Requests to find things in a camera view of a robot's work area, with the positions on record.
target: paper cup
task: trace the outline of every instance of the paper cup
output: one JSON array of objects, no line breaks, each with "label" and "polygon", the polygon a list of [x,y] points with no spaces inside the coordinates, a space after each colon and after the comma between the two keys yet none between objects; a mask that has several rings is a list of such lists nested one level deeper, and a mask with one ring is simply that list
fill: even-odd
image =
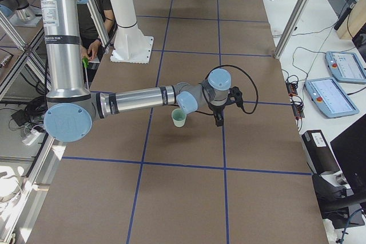
[{"label": "paper cup", "polygon": [[175,109],[172,111],[173,123],[176,127],[183,127],[187,115],[182,109]]}]

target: black shirt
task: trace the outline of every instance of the black shirt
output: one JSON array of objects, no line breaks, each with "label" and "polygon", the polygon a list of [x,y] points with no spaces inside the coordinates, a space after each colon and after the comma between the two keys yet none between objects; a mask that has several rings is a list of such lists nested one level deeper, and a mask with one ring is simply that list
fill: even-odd
[{"label": "black shirt", "polygon": [[[105,20],[103,11],[112,9],[110,0],[96,0],[96,3],[103,20]],[[87,4],[78,4],[77,7],[80,36],[88,39],[96,39],[98,37],[98,31],[87,8]]]}]

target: white table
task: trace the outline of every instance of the white table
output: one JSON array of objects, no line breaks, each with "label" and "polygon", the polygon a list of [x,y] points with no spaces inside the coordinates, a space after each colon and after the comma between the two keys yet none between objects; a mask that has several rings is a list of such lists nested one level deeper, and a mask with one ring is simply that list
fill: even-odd
[{"label": "white table", "polygon": [[[290,14],[297,0],[263,0],[268,21],[271,25],[271,31],[274,36],[282,34]],[[320,31],[326,27],[330,27],[337,21],[337,16],[327,0],[310,0],[297,24],[297,29],[293,34],[311,33]],[[274,37],[274,42],[277,44],[279,37]],[[305,79],[306,75],[302,71],[292,66],[292,55],[297,47],[304,47],[312,51],[344,51],[353,48],[351,41],[340,40],[331,27],[320,33],[292,36],[284,50],[280,62],[282,68],[289,74],[296,74],[299,79]],[[366,66],[360,53],[356,48],[350,52],[356,53],[363,66]],[[331,74],[327,69],[325,55],[320,53],[311,53],[303,49],[297,49],[295,52],[295,65],[302,68],[304,71],[311,70],[308,79],[330,77]],[[353,124],[362,115],[366,113],[365,91],[354,94],[351,97],[360,112],[357,115],[348,117],[326,119],[317,109],[315,104],[311,102],[310,96],[306,91],[303,92],[304,81],[299,82],[298,94],[304,100],[303,126],[300,134],[307,130],[320,129],[326,140],[330,142],[337,137],[343,130]],[[346,93],[359,90],[363,85],[341,83],[341,87]],[[366,239],[366,226],[348,228],[349,233],[345,237],[344,244],[364,244]],[[341,230],[337,230],[337,235],[341,236]]]}]

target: person's hand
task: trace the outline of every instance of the person's hand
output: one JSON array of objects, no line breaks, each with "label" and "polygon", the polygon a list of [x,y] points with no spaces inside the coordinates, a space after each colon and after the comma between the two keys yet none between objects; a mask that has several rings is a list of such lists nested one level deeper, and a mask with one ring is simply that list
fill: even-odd
[{"label": "person's hand", "polygon": [[90,57],[87,54],[87,49],[84,46],[80,45],[80,50],[81,50],[81,59],[84,57],[90,59]]},{"label": "person's hand", "polygon": [[93,60],[97,56],[99,46],[101,46],[101,45],[102,45],[102,43],[99,40],[95,40],[92,44],[90,44],[90,46],[87,50],[88,54],[91,53],[90,60]]}]

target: black computer monitor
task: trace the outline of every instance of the black computer monitor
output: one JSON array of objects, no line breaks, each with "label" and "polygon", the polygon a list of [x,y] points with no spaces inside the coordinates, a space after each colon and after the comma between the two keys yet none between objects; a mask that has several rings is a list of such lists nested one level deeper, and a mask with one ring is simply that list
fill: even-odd
[{"label": "black computer monitor", "polygon": [[366,115],[362,116],[334,140],[331,147],[352,191],[366,191]]}]

